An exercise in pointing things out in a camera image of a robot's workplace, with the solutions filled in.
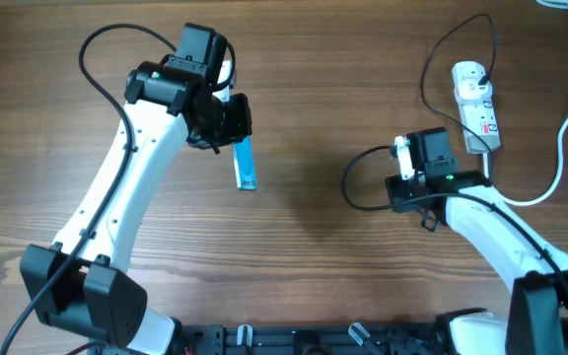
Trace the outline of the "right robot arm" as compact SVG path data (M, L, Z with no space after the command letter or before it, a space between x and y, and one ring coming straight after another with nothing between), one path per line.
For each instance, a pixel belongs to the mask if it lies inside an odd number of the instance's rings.
M568 354L568 253L514 213L479 171L460 171L448 133L395 138L399 173L386 180L390 208L417 211L469 241L511 293L506 318L484 309L440 317L449 354Z

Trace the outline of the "turquoise screen smartphone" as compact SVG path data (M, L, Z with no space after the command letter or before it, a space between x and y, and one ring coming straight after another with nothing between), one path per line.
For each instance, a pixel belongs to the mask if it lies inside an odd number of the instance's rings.
M232 144L233 163L239 190L257 190L253 151L250 137Z

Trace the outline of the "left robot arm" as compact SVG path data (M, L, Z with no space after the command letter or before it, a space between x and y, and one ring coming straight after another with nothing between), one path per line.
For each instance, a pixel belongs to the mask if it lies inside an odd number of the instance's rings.
M28 246L22 257L27 315L106 353L195 352L193 337L151 310L127 272L143 216L182 148L230 146L238 187L254 188L249 103L234 92L235 66L224 36L186 24L169 54L128 75L118 130L83 202L49 247Z

